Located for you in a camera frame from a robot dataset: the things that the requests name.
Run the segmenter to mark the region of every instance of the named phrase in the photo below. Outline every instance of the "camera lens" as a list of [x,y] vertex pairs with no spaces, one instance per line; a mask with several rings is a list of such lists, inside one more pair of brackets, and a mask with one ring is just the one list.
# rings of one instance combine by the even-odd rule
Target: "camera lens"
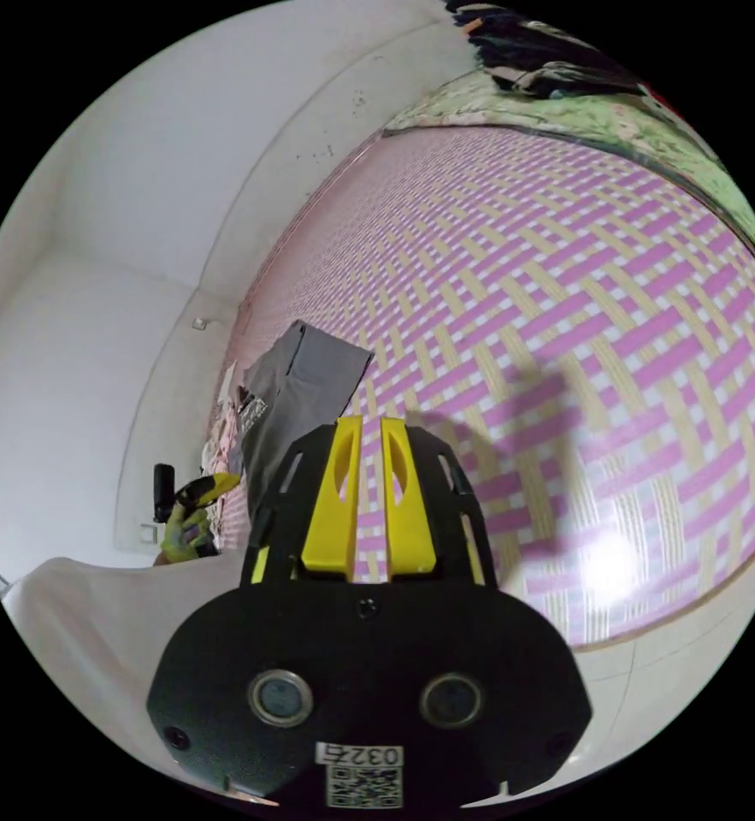
[[314,706],[309,685],[289,670],[267,670],[249,686],[252,712],[266,724],[296,727]]
[[482,691],[474,679],[462,673],[446,673],[422,691],[420,712],[434,727],[458,729],[475,721],[482,708]]

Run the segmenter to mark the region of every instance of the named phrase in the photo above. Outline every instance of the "label sticker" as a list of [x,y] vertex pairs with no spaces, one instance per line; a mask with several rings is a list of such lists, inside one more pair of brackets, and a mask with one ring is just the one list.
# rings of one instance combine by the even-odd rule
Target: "label sticker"
[[396,810],[403,806],[403,748],[318,742],[327,806]]

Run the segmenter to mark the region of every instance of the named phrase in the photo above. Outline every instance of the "gray cloth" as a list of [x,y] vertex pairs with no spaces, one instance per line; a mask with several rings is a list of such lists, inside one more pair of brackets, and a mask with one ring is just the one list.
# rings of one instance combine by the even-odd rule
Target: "gray cloth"
[[246,473],[250,517],[289,446],[337,420],[372,356],[305,322],[294,322],[244,372],[243,387],[266,404],[260,419],[229,452],[229,469]]

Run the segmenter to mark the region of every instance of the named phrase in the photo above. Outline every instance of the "printed number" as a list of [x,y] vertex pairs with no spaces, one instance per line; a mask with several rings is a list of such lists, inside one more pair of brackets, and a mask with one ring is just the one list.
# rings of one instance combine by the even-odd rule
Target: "printed number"
[[316,763],[349,767],[402,767],[403,748],[318,744]]

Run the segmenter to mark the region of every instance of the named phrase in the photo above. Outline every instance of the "yellow glove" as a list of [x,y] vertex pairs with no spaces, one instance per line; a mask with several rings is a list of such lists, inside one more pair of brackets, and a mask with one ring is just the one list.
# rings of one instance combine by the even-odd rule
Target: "yellow glove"
[[198,548],[208,545],[212,539],[209,517],[203,508],[186,517],[186,508],[175,502],[161,542],[161,552],[171,564],[200,558]]

